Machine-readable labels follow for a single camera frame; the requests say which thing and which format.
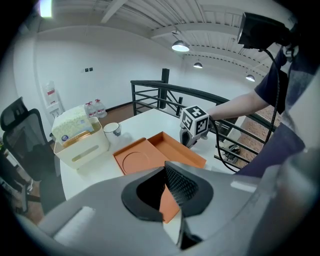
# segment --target dark blue shirt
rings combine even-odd
[[[281,49],[275,58],[278,67],[286,64],[287,58]],[[277,111],[282,121],[261,152],[237,174],[262,177],[266,168],[282,164],[289,156],[302,151],[304,142],[295,133],[295,124],[291,120],[289,110],[308,87],[319,67],[319,59],[315,57],[310,45],[301,43],[297,55],[292,60],[288,76],[280,71],[280,92]],[[254,89],[267,103],[275,106],[277,95],[277,71],[273,63],[269,73]]]

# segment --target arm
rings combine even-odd
[[[210,108],[207,112],[214,120],[220,120],[250,115],[268,105],[255,91],[252,91]]]

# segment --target white ceiling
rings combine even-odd
[[[237,36],[244,11],[279,20],[288,27],[290,13],[272,0],[52,0],[54,15],[99,17],[101,26],[114,18],[146,31],[146,37],[171,48],[177,40],[190,45],[187,56],[227,62],[262,77],[271,60],[264,52],[244,49]],[[273,55],[279,47],[272,45]]]

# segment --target person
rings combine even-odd
[[[261,152],[237,174],[261,178],[267,167],[282,164],[289,156],[305,148],[303,140],[297,135],[289,110],[309,86],[319,68],[319,58],[310,47],[310,42],[312,35],[302,29],[292,51],[294,55],[287,57],[283,47],[276,55],[274,60],[279,69],[290,65],[288,74],[279,71],[277,111],[282,120]],[[268,74],[254,91],[209,109],[211,117],[214,120],[235,118],[253,114],[268,105],[275,106],[278,86],[276,65],[271,65]]]

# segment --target white wall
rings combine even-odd
[[[182,59],[142,36],[109,27],[57,28],[21,38],[14,47],[17,93],[28,109],[40,111],[45,134],[48,121],[42,86],[53,80],[65,110],[101,99],[106,108],[132,101],[131,80],[160,80],[170,69],[178,84]],[[93,67],[92,72],[84,68]]]
[[[49,140],[51,124],[45,111],[45,104],[41,98],[39,81],[35,65],[35,46],[37,35],[30,33],[21,37],[14,45],[13,70],[15,86],[19,97],[28,110],[38,109],[46,138]]]
[[[9,49],[0,65],[0,114],[11,103],[18,99],[14,77],[14,51]]]
[[[185,70],[179,82],[180,86],[211,93],[228,100],[251,92],[257,82],[250,82],[246,75],[239,75],[225,69],[204,65],[202,69],[193,67],[191,62],[185,63]],[[216,104],[193,96],[181,95],[183,105],[198,104],[204,109]]]

